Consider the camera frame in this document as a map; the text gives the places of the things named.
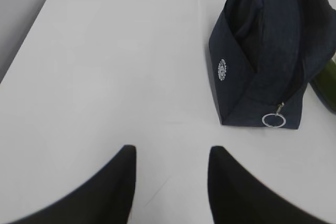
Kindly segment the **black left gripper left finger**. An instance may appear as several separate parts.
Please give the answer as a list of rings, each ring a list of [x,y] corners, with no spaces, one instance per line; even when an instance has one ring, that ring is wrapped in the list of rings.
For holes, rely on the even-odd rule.
[[[128,223],[137,149],[124,145],[94,176],[57,202],[17,223]]]

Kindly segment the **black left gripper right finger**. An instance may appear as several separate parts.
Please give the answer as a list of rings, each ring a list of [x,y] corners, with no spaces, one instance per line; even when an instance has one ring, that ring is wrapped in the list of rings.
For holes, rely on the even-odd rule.
[[[335,223],[335,192],[287,174],[265,183],[222,146],[212,146],[207,170],[214,223]]]

